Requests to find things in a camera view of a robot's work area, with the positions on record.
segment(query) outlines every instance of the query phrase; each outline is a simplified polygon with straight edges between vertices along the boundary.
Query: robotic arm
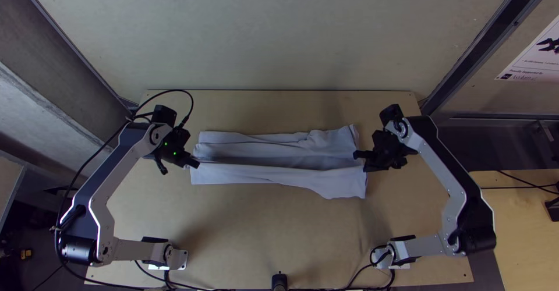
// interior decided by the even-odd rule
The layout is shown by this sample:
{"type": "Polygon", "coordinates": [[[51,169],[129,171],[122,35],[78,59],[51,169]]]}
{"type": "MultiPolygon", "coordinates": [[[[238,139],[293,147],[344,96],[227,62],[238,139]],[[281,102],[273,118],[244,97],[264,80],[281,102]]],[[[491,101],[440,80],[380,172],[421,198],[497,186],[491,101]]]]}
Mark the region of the robotic arm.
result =
{"type": "MultiPolygon", "coordinates": [[[[407,155],[419,154],[447,190],[449,199],[437,233],[393,238],[373,249],[371,262],[378,262],[378,268],[409,268],[421,256],[460,257],[494,248],[493,211],[477,184],[438,139],[433,121],[428,116],[404,118],[398,105],[383,110],[380,118],[384,128],[374,132],[373,150],[353,154],[365,159],[363,170],[399,169],[406,165],[407,155]]],[[[162,160],[180,167],[199,166],[184,150],[189,132],[181,126],[173,127],[175,119],[175,111],[157,105],[151,123],[130,123],[122,130],[117,148],[74,195],[61,218],[58,252],[64,259],[94,267],[113,260],[141,260],[150,264],[150,269],[186,268],[188,252],[176,249],[167,239],[131,241],[114,237],[115,221],[107,208],[110,196],[140,158],[155,160],[162,174],[167,173],[162,160]]],[[[280,280],[286,284],[286,278],[280,280]]]]}
{"type": "Polygon", "coordinates": [[[428,116],[404,118],[397,104],[380,113],[383,130],[373,133],[372,151],[355,151],[364,158],[365,172],[400,169],[406,156],[419,154],[448,192],[442,227],[431,236],[395,237],[373,249],[371,262],[377,268],[409,268],[421,256],[446,254],[462,257],[495,248],[493,210],[482,197],[479,186],[437,137],[437,127],[428,116]]]}
{"type": "Polygon", "coordinates": [[[185,269],[188,252],[175,249],[167,239],[144,237],[141,241],[114,237],[115,220],[107,201],[140,158],[155,160],[162,174],[166,160],[183,167],[199,163],[184,150],[190,133],[175,127],[176,112],[157,105],[151,123],[129,123],[118,137],[118,146],[74,195],[61,218],[59,252],[64,259],[94,267],[113,260],[141,260],[150,269],[185,269]]]}

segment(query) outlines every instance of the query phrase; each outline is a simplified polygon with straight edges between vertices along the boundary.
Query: wooden table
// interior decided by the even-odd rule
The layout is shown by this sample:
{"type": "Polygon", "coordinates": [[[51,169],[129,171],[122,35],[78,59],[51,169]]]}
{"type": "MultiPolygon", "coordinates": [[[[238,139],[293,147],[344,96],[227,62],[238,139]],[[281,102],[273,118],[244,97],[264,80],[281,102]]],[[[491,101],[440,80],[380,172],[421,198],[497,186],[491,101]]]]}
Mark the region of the wooden table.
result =
{"type": "MultiPolygon", "coordinates": [[[[159,91],[148,91],[143,100],[159,91]]],[[[354,123],[360,148],[371,149],[381,129],[378,113],[400,104],[419,115],[410,92],[396,91],[192,91],[195,105],[186,128],[192,150],[199,131],[244,134],[337,129],[354,123]]],[[[190,107],[181,93],[162,95],[180,120],[190,107]]],[[[325,200],[298,187],[276,184],[190,184],[189,171],[168,166],[162,176],[153,161],[140,160],[109,200],[115,236],[171,239],[189,251],[185,271],[171,279],[204,288],[269,289],[278,271],[291,288],[342,288],[363,265],[372,247],[391,237],[430,235],[440,228],[446,191],[420,157],[401,170],[371,173],[365,200],[325,200]]],[[[133,262],[89,268],[88,277],[135,286],[161,286],[133,262]]],[[[386,271],[365,270],[356,286],[381,286],[386,271]]],[[[424,257],[400,270],[394,285],[472,281],[467,258],[424,257]]]]}
{"type": "MultiPolygon", "coordinates": [[[[507,172],[536,185],[559,180],[557,169],[507,172]]],[[[480,187],[526,186],[495,171],[471,175],[480,187]]],[[[537,189],[503,189],[483,190],[483,197],[495,213],[495,257],[507,291],[556,290],[559,222],[551,221],[544,202],[557,195],[537,189]]]]}

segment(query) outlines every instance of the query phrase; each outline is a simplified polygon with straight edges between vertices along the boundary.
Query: black cable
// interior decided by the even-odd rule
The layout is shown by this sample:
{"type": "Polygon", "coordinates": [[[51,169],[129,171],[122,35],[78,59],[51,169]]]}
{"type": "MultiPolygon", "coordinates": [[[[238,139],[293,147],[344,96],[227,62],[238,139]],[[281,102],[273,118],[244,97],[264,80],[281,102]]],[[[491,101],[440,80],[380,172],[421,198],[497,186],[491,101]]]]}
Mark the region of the black cable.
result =
{"type": "Polygon", "coordinates": [[[164,281],[165,281],[165,285],[167,286],[167,288],[169,288],[169,290],[171,290],[171,291],[176,291],[176,289],[173,288],[173,287],[169,284],[169,283],[170,283],[170,280],[169,280],[169,271],[168,271],[168,270],[165,271],[165,273],[163,274],[163,277],[165,277],[164,281]]]}
{"type": "MultiPolygon", "coordinates": [[[[488,164],[486,161],[484,161],[484,160],[482,160],[482,159],[479,159],[479,158],[477,158],[477,157],[474,157],[473,155],[470,155],[470,154],[468,154],[467,152],[464,152],[464,151],[460,151],[459,153],[462,154],[462,155],[464,155],[464,156],[466,156],[466,157],[468,157],[468,158],[470,158],[470,159],[472,159],[472,160],[481,162],[481,163],[485,164],[486,166],[488,166],[489,168],[491,168],[491,165],[488,164]]],[[[554,186],[555,184],[535,185],[535,184],[530,183],[530,182],[528,182],[528,181],[525,181],[525,180],[523,180],[523,179],[521,179],[521,178],[517,178],[517,177],[514,176],[514,175],[510,175],[510,174],[508,174],[508,173],[505,173],[505,172],[503,172],[502,170],[495,170],[495,169],[492,169],[492,170],[497,171],[497,172],[499,172],[500,174],[502,174],[502,175],[504,175],[504,176],[508,176],[508,177],[511,178],[511,179],[514,179],[514,180],[517,180],[517,181],[522,182],[522,183],[524,183],[524,184],[530,185],[531,187],[526,187],[526,186],[524,186],[524,187],[522,187],[522,186],[510,186],[510,187],[481,187],[482,190],[494,190],[494,189],[540,189],[540,190],[546,191],[546,192],[551,193],[551,194],[559,195],[559,193],[556,192],[556,191],[551,191],[551,190],[546,190],[546,189],[544,189],[544,187],[554,186]]]]}
{"type": "Polygon", "coordinates": [[[60,267],[58,267],[55,271],[53,271],[50,275],[48,275],[48,277],[46,279],[44,279],[41,283],[39,283],[36,287],[34,287],[31,291],[35,291],[37,290],[40,286],[42,286],[47,280],[51,279],[52,276],[54,276],[54,274],[59,271],[62,268],[62,265],[60,265],[60,267]]]}
{"type": "Polygon", "coordinates": [[[510,174],[508,174],[508,173],[506,173],[506,172],[503,172],[503,171],[501,171],[501,170],[496,170],[496,171],[499,172],[500,174],[504,175],[504,176],[508,176],[508,177],[511,178],[511,179],[517,180],[517,181],[519,181],[519,182],[522,182],[522,183],[527,184],[527,185],[530,185],[530,186],[481,187],[482,190],[496,190],[496,189],[540,189],[540,190],[546,191],[546,192],[551,193],[551,194],[559,195],[559,193],[556,192],[556,191],[544,189],[544,187],[554,186],[555,184],[535,185],[535,184],[533,184],[533,183],[530,183],[530,182],[528,182],[528,181],[525,181],[525,180],[523,180],[523,179],[521,179],[521,178],[517,178],[516,176],[510,175],[510,174]]]}
{"type": "Polygon", "coordinates": [[[188,119],[190,118],[190,114],[192,113],[192,110],[194,109],[194,98],[192,97],[192,95],[183,89],[170,89],[170,90],[165,90],[162,91],[154,96],[152,96],[151,98],[149,98],[148,100],[145,100],[142,104],[140,104],[138,106],[138,108],[136,109],[136,112],[134,112],[132,114],[132,117],[135,117],[137,115],[137,113],[140,111],[140,109],[142,109],[148,102],[150,102],[151,100],[163,95],[163,94],[168,94],[168,93],[185,93],[190,97],[190,110],[188,111],[188,113],[186,114],[186,116],[182,119],[182,121],[179,123],[179,125],[177,125],[177,127],[183,127],[186,123],[186,121],[188,121],[188,119]]]}
{"type": "Polygon", "coordinates": [[[202,290],[202,291],[215,291],[215,290],[210,290],[210,289],[203,289],[203,288],[198,288],[198,287],[194,287],[194,286],[189,286],[189,285],[183,285],[182,283],[177,283],[177,282],[173,282],[169,279],[169,273],[167,272],[167,274],[164,274],[165,278],[159,278],[158,276],[154,276],[152,274],[150,274],[149,272],[147,272],[144,268],[142,268],[140,266],[140,263],[138,261],[134,261],[136,263],[136,266],[138,266],[138,269],[141,270],[144,274],[152,277],[155,280],[159,280],[159,281],[163,281],[165,282],[165,284],[172,284],[172,285],[176,285],[176,286],[183,286],[185,288],[189,288],[189,289],[194,289],[194,290],[202,290]]]}
{"type": "Polygon", "coordinates": [[[111,137],[109,137],[109,139],[91,157],[89,157],[89,159],[87,159],[83,163],[83,165],[80,167],[80,169],[76,172],[76,175],[72,179],[72,182],[68,185],[68,188],[66,189],[66,192],[64,193],[64,197],[62,199],[60,207],[58,208],[58,213],[57,213],[57,216],[56,216],[56,226],[55,226],[55,229],[54,229],[54,249],[55,249],[56,255],[58,256],[58,260],[61,263],[61,266],[64,267],[70,274],[72,274],[76,278],[79,278],[79,279],[84,280],[84,281],[92,282],[92,283],[97,283],[99,285],[104,285],[104,286],[112,286],[112,287],[116,287],[116,288],[124,288],[124,289],[132,289],[132,290],[144,290],[144,288],[140,288],[140,287],[117,285],[117,284],[114,284],[114,283],[97,281],[97,280],[89,279],[89,278],[78,275],[77,273],[72,271],[66,265],[66,263],[62,259],[62,255],[61,255],[61,252],[60,252],[59,246],[58,246],[58,240],[59,240],[58,236],[59,236],[59,231],[60,231],[60,229],[59,229],[60,228],[60,218],[62,216],[62,209],[64,208],[64,202],[66,201],[66,199],[68,199],[68,194],[70,193],[70,190],[72,189],[74,183],[76,183],[77,178],[80,176],[81,172],[86,167],[86,165],[89,164],[89,162],[91,162],[91,160],[93,160],[93,158],[95,158],[95,156],[97,156],[101,152],[101,150],[103,150],[111,142],[111,140],[113,140],[122,131],[122,129],[124,129],[124,127],[126,125],[128,125],[128,123],[129,122],[124,123],[111,137]]]}
{"type": "Polygon", "coordinates": [[[148,123],[151,123],[151,120],[146,116],[135,116],[134,120],[137,120],[137,119],[144,119],[144,120],[148,121],[148,123]]]}
{"type": "MultiPolygon", "coordinates": [[[[384,248],[386,246],[378,246],[374,249],[371,250],[371,253],[369,254],[369,259],[371,259],[371,256],[373,255],[375,249],[378,248],[384,248]]],[[[345,288],[342,289],[337,289],[335,291],[347,291],[347,290],[371,290],[371,291],[375,291],[375,290],[389,290],[390,287],[392,286],[392,284],[394,283],[394,279],[396,278],[396,272],[394,271],[394,269],[390,270],[390,280],[388,281],[388,283],[382,287],[373,287],[373,288],[358,288],[358,287],[352,287],[351,285],[353,284],[353,282],[355,281],[355,279],[357,279],[357,276],[359,276],[359,274],[369,268],[369,267],[373,267],[378,265],[380,262],[382,262],[387,256],[389,256],[391,253],[389,251],[385,252],[384,254],[382,254],[378,260],[376,262],[371,262],[369,265],[365,265],[363,267],[361,267],[361,269],[359,269],[357,271],[356,274],[353,275],[353,277],[351,278],[351,280],[349,281],[348,285],[345,288]]]]}

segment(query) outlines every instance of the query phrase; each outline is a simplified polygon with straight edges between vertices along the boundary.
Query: white cloth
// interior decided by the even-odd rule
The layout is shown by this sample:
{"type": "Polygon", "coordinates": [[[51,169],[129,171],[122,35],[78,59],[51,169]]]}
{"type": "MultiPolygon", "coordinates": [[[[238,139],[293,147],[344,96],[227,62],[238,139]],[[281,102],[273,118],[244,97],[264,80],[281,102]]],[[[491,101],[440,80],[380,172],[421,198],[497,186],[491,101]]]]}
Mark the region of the white cloth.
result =
{"type": "Polygon", "coordinates": [[[354,125],[308,133],[247,136],[201,132],[190,169],[192,184],[279,183],[304,187],[326,199],[365,197],[363,162],[353,159],[354,125]]]}

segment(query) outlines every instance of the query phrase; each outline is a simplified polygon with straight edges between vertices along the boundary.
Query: poster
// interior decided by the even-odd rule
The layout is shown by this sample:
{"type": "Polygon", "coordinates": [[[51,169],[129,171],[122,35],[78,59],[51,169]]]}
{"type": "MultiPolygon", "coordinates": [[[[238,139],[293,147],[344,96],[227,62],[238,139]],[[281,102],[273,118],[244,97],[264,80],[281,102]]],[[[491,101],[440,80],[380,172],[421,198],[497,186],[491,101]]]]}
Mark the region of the poster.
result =
{"type": "Polygon", "coordinates": [[[559,82],[559,16],[495,79],[559,82]]]}

